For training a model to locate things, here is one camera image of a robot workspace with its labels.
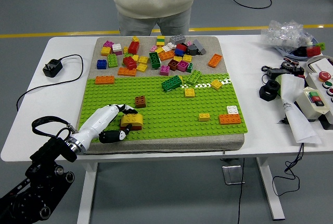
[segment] black power adapter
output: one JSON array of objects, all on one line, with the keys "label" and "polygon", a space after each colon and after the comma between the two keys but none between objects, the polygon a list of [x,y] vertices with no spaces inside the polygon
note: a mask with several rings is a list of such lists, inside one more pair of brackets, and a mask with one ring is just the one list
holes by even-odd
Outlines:
[{"label": "black power adapter", "polygon": [[55,77],[61,69],[62,69],[61,61],[52,59],[51,61],[48,62],[48,64],[45,64],[43,72],[47,77]]}]

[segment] white paper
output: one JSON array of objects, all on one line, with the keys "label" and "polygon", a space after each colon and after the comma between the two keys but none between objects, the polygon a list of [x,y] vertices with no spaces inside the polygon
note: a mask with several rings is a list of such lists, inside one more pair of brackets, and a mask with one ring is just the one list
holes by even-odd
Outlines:
[{"label": "white paper", "polygon": [[292,134],[298,143],[322,143],[305,115],[294,104],[303,93],[304,79],[291,74],[281,75],[281,99]]}]

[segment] gray pants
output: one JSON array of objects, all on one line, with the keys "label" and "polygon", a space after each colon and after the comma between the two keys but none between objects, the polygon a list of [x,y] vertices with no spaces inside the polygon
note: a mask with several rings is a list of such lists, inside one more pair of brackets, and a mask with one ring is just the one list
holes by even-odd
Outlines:
[{"label": "gray pants", "polygon": [[162,35],[187,35],[190,17],[191,8],[173,16],[149,19],[135,19],[118,13],[120,35],[150,35],[155,25],[160,27]]}]

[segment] red lego brick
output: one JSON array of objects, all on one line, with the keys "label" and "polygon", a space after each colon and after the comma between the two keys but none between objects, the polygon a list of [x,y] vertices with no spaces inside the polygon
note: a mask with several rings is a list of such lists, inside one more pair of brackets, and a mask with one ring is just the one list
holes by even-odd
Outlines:
[{"label": "red lego brick", "polygon": [[321,54],[321,48],[319,46],[306,48],[306,55],[308,57],[313,57]]},{"label": "red lego brick", "polygon": [[168,66],[170,67],[171,70],[176,71],[178,63],[179,63],[179,61],[171,60],[168,64]]},{"label": "red lego brick", "polygon": [[136,69],[129,70],[127,68],[120,67],[118,70],[119,76],[134,77],[136,75]]},{"label": "red lego brick", "polygon": [[96,85],[101,84],[114,84],[114,76],[100,76],[95,79]]},{"label": "red lego brick", "polygon": [[163,53],[159,53],[158,57],[161,61],[172,59],[175,56],[175,51],[167,51]]},{"label": "red lego brick", "polygon": [[129,70],[137,68],[136,62],[134,61],[134,59],[132,57],[125,57],[123,59],[123,63],[125,64],[126,68]]},{"label": "red lego brick", "polygon": [[239,114],[219,115],[219,120],[220,120],[220,124],[221,125],[239,124],[239,123],[241,123]]},{"label": "red lego brick", "polygon": [[146,99],[144,95],[135,97],[135,107],[136,108],[146,107]]},{"label": "red lego brick", "polygon": [[212,59],[210,59],[210,61],[208,62],[208,66],[212,67],[212,68],[216,68],[217,65],[219,64],[219,62],[221,61],[222,56],[218,55],[218,54],[214,54]]},{"label": "red lego brick", "polygon": [[132,42],[129,46],[128,53],[136,55],[139,51],[140,42]]}]

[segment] gray floor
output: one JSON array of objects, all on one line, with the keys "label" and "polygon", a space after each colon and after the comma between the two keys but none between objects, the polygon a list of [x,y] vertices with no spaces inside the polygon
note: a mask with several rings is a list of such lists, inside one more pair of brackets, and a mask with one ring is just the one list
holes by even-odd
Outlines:
[{"label": "gray floor", "polygon": [[[268,0],[237,1],[252,7],[269,3]],[[190,27],[267,26],[271,20],[332,24],[333,0],[273,0],[270,8],[258,10],[241,7],[232,0],[195,0]],[[0,37],[117,28],[112,0],[0,0]],[[332,27],[311,28],[307,32],[326,43],[323,54],[333,56]],[[260,34],[260,31],[191,34]],[[0,38],[0,148],[16,116],[16,100],[26,91],[50,38]],[[293,159],[270,158],[272,174],[282,175],[284,162]],[[255,160],[247,158],[245,163],[240,223],[272,223]],[[304,156],[294,168],[301,179],[301,189],[280,198],[286,216],[282,223],[331,223],[332,163],[331,155]],[[225,185],[221,167],[226,164],[218,159],[100,164],[91,223],[237,223],[240,187]],[[0,161],[0,195],[24,179],[28,165]],[[84,169],[80,164],[62,165],[75,173],[76,180],[45,223],[76,223]],[[296,182],[279,180],[276,186],[283,192],[294,189]]]}]

